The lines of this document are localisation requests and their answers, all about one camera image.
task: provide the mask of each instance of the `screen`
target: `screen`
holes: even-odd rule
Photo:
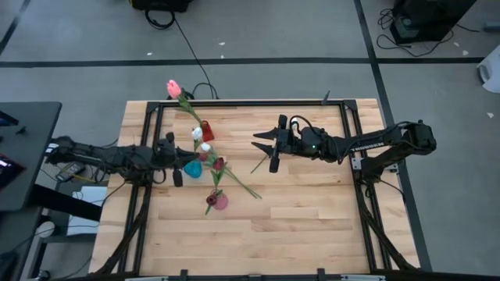
[[[13,181],[23,170],[24,167],[21,165],[5,155],[0,155],[0,190]]]

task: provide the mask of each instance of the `pink tulip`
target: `pink tulip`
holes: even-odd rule
[[[174,80],[170,80],[169,83],[166,84],[166,90],[169,92],[170,97],[178,98],[182,90],[179,85]]]

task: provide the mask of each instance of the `white paper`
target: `white paper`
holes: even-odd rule
[[[101,206],[106,197],[107,187],[81,187],[81,192],[73,192],[73,198]],[[82,233],[97,233],[99,222],[70,215],[67,236]]]

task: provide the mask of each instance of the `red vase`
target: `red vase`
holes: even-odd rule
[[[202,132],[203,132],[203,141],[211,141],[214,140],[215,137],[213,136],[212,133],[212,128],[210,128],[210,124],[208,121],[203,120],[202,121]]]

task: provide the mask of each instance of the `wooden table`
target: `wooden table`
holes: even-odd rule
[[[146,104],[128,102],[119,145],[139,144]],[[383,128],[377,100],[359,99],[357,104],[364,133]],[[348,158],[337,165],[282,155],[278,173],[269,173],[267,161],[250,174],[263,157],[250,144],[256,141],[252,135],[275,127],[279,114],[302,115],[331,136],[344,136],[338,109],[232,106],[196,111],[210,121],[216,137],[211,145],[262,199],[254,199],[225,177],[220,186],[229,197],[228,208],[221,212],[212,210],[205,216],[205,198],[213,189],[210,173],[204,171],[196,180],[184,175],[181,188],[174,187],[168,176],[165,183],[152,189],[142,276],[178,276],[181,269],[188,269],[189,275],[315,274],[318,268],[325,268],[327,274],[369,272]],[[196,121],[187,113],[167,108],[160,136],[173,131],[176,145],[192,150],[191,128],[195,126]],[[354,126],[350,127],[354,135]],[[383,150],[374,149],[369,155]],[[398,186],[394,173],[385,172],[382,179]],[[119,176],[111,176],[108,193],[122,182]],[[418,266],[401,194],[383,183],[375,187],[387,236],[410,263]],[[103,265],[123,237],[130,190],[131,187],[122,188],[104,206],[90,272]],[[139,196],[137,206],[141,203]],[[381,267],[380,249],[374,237],[372,233],[377,264]],[[133,240],[129,247],[128,270],[132,268],[135,243]]]

